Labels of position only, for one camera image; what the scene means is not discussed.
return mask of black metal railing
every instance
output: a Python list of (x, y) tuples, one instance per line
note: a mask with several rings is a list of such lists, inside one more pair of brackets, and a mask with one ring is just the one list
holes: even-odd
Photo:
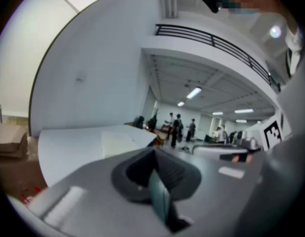
[(271, 74), (269, 74), (269, 72), (265, 70), (252, 56), (250, 56), (248, 53), (246, 53), (241, 48), (235, 46), (234, 44), (216, 35), (185, 26), (166, 24), (157, 24), (156, 26), (156, 36), (171, 36), (198, 41), (207, 45), (211, 45), (234, 56), (235, 58), (252, 68), (260, 77), (262, 77), (270, 85), (270, 87), (277, 94), (281, 91), (280, 84), (275, 82)]

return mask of white table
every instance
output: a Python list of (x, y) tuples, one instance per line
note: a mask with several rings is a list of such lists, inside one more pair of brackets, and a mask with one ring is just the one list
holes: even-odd
[(118, 155), (145, 148), (155, 138), (154, 133), (128, 125), (43, 130), (38, 142), (39, 164), (50, 187), (90, 162), (111, 157), (108, 151)]

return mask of fluorescent light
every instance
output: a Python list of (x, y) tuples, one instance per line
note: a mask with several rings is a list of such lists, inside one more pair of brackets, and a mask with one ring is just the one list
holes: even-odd
[(199, 87), (196, 87), (195, 89), (193, 89), (193, 91), (191, 92), (191, 93), (189, 93), (188, 95), (187, 95), (187, 98), (188, 99), (192, 99), (193, 97), (195, 97), (198, 93), (200, 93), (202, 91), (202, 89), (201, 88), (199, 88)]
[(252, 113), (254, 112), (253, 109), (245, 109), (245, 110), (236, 110), (235, 113), (241, 114), (241, 113)]
[(270, 35), (272, 38), (278, 38), (280, 37), (282, 34), (282, 31), (281, 31), (281, 28), (278, 27), (278, 26), (273, 26), (271, 29), (270, 29)]

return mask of blurred object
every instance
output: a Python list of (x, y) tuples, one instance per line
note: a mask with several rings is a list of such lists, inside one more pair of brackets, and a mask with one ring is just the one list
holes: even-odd
[(172, 134), (172, 130), (171, 130), (171, 127), (169, 126), (169, 125), (162, 125), (162, 127), (161, 127), (161, 129), (160, 129), (160, 132), (164, 132), (164, 133), (168, 133), (168, 131), (169, 131), (169, 129), (170, 129), (170, 134)]
[(163, 133), (158, 133), (156, 130), (157, 113), (158, 109), (156, 110), (155, 115), (148, 122), (148, 131), (157, 135), (153, 142), (151, 142), (148, 146), (163, 146), (166, 139), (166, 136)]
[(67, 237), (67, 235), (55, 230), (42, 219), (38, 218), (29, 208), (15, 198), (8, 197), (8, 200), (21, 219), (30, 226), (31, 231), (34, 231), (37, 236)]
[(134, 122), (125, 123), (125, 125), (134, 126)]
[(0, 122), (3, 123), (3, 117), (2, 117), (2, 105), (0, 105)]
[(4, 193), (23, 202), (25, 197), (34, 197), (35, 188), (47, 187), (38, 160), (20, 159), (18, 161), (0, 161), (0, 186)]
[(0, 156), (22, 158), (26, 152), (26, 128), (0, 123)]
[(134, 120), (134, 127), (137, 127), (139, 129), (143, 128), (143, 122), (144, 122), (144, 117), (139, 116)]
[(208, 136), (206, 134), (204, 142), (207, 142), (207, 143), (216, 143), (216, 140), (214, 138), (212, 138), (211, 136)]
[[(43, 130), (38, 143), (39, 163), (48, 186), (85, 164), (103, 160), (105, 150), (102, 136), (105, 132), (128, 136), (140, 149), (146, 148), (156, 138), (151, 132), (129, 125)], [(123, 150), (123, 144), (118, 140), (115, 144)]]
[(177, 0), (160, 0), (165, 18), (177, 18)]
[(21, 197), (24, 199), (23, 201), (24, 205), (28, 205), (34, 199), (34, 197), (32, 196), (25, 197), (23, 194), (21, 194)]
[(44, 221), (55, 228), (60, 228), (63, 222), (71, 213), (73, 208), (77, 206), (86, 194), (86, 190), (80, 187), (71, 187), (69, 191), (61, 198), (53, 208), (49, 209), (48, 214), (44, 217)]
[(171, 195), (155, 169), (150, 175), (148, 189), (155, 213), (173, 233), (190, 226), (185, 219), (179, 218)]
[(28, 160), (38, 160), (38, 138), (28, 136), (27, 142), (28, 142), (28, 151), (27, 151)]
[(8, 116), (7, 123), (28, 127), (28, 118)]
[(163, 149), (147, 148), (122, 161), (111, 173), (112, 184), (125, 200), (151, 204), (149, 179), (156, 170), (173, 201), (193, 196), (201, 183), (200, 170)]
[(105, 158), (139, 149), (127, 134), (106, 131), (102, 132), (102, 147)]

